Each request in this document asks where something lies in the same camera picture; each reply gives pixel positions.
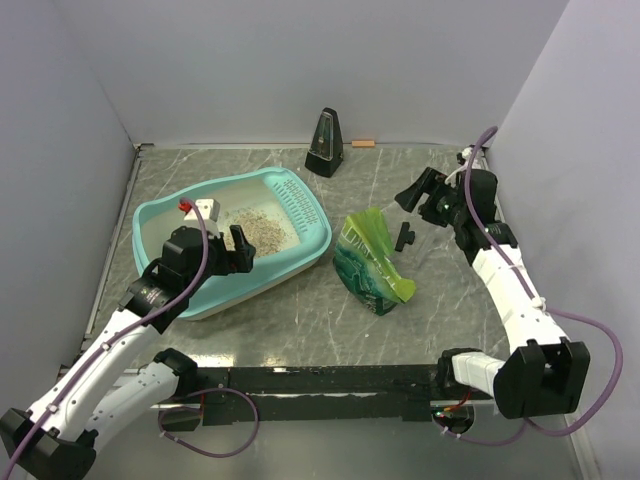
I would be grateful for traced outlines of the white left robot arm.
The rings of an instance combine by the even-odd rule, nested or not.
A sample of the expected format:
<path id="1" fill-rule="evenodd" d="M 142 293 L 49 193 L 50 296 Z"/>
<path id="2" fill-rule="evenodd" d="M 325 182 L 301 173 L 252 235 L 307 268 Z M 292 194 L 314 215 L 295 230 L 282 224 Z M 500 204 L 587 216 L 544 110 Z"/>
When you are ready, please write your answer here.
<path id="1" fill-rule="evenodd" d="M 212 276 L 248 273 L 256 250 L 239 225 L 233 249 L 220 235 L 182 226 L 129 285 L 91 347 L 28 409 L 1 418 L 1 440 L 11 467 L 38 479 L 82 479 L 98 451 L 151 405 L 189 400 L 198 386 L 197 363 L 167 348 L 138 376 L 115 389 L 131 361 L 155 342 Z"/>

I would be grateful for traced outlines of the teal litter box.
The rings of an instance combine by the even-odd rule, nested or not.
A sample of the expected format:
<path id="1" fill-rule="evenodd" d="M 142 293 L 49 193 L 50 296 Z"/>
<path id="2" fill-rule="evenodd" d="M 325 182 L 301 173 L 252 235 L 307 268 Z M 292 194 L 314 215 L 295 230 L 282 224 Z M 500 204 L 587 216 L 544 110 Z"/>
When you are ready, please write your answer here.
<path id="1" fill-rule="evenodd" d="M 136 268 L 143 271 L 160 256 L 163 243 L 181 226 L 182 197 L 215 199 L 221 205 L 218 227 L 227 233 L 228 216 L 255 209 L 280 223 L 286 232 L 284 250 L 256 258 L 248 274 L 214 276 L 194 294 L 184 320 L 205 319 L 237 305 L 301 273 L 328 249 L 332 228 L 319 201 L 291 170 L 269 167 L 191 185 L 174 194 L 140 204 L 133 216 L 132 249 Z"/>

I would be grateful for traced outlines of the green litter bag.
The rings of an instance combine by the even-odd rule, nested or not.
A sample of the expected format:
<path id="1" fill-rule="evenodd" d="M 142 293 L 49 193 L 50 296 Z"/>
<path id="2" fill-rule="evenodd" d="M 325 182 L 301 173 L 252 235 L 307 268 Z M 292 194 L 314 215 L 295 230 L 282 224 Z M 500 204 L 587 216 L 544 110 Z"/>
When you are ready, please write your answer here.
<path id="1" fill-rule="evenodd" d="M 340 280 L 368 310 L 384 316 L 407 303 L 416 283 L 402 277 L 384 213 L 377 207 L 349 214 L 337 239 L 333 265 Z"/>

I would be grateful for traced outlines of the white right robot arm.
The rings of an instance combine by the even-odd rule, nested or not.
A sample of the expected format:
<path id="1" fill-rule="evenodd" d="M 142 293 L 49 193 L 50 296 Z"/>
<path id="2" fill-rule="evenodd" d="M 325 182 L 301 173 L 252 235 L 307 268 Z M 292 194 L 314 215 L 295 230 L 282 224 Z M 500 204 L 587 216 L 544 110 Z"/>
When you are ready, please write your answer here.
<path id="1" fill-rule="evenodd" d="M 489 292 L 509 344 L 505 361 L 473 348 L 444 351 L 436 384 L 453 399 L 469 388 L 483 392 L 508 419 L 572 413 L 590 353 L 584 343 L 568 338 L 535 297 L 517 240 L 497 218 L 497 186 L 496 175 L 484 169 L 460 172 L 449 185 L 445 174 L 426 168 L 395 197 L 403 210 L 453 229 L 456 245 Z"/>

